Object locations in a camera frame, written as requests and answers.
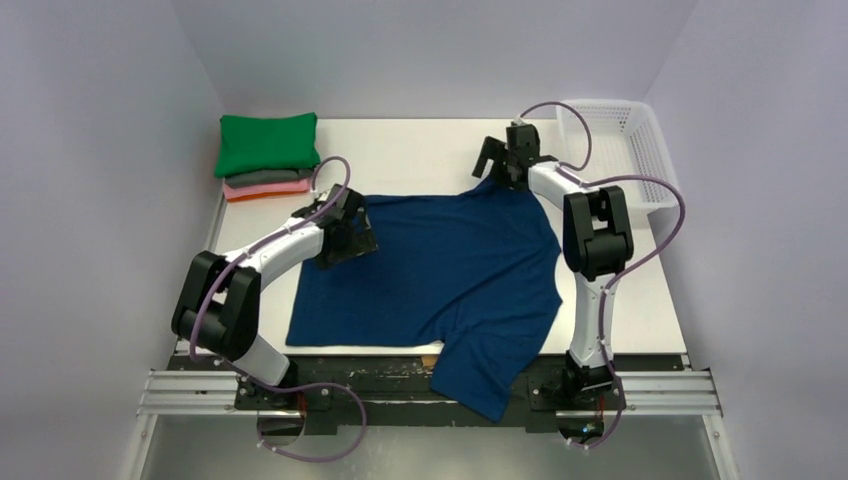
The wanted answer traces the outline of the blue t-shirt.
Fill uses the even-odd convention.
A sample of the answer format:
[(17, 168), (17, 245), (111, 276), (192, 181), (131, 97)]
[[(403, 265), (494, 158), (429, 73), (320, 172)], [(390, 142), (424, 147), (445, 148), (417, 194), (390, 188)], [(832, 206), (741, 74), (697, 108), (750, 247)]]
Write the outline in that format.
[(301, 267), (286, 344), (440, 342), (431, 388), (497, 422), (562, 300), (558, 240), (536, 197), (484, 180), (458, 195), (371, 195), (375, 252)]

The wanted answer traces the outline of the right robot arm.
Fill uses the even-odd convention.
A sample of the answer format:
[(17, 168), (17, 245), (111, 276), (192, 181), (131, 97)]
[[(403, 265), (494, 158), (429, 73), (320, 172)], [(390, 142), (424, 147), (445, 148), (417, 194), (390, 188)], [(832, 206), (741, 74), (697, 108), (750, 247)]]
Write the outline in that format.
[(484, 138), (472, 170), (497, 184), (530, 191), (563, 215), (562, 251), (574, 273), (575, 325), (556, 394), (584, 407), (614, 383), (611, 331), (616, 276), (634, 254), (626, 197), (618, 186), (592, 187), (551, 155), (544, 155), (535, 126), (512, 122), (506, 138)]

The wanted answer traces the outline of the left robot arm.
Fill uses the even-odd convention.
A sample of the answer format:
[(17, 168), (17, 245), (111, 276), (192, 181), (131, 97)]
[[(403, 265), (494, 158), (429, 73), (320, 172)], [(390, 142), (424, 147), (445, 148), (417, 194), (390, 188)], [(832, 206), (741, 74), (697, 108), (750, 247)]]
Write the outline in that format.
[(295, 266), (321, 269), (373, 253), (366, 198), (336, 184), (279, 228), (226, 254), (205, 250), (191, 261), (171, 320), (191, 360), (206, 350), (233, 368), (272, 408), (292, 405), (310, 385), (259, 332), (264, 289)]

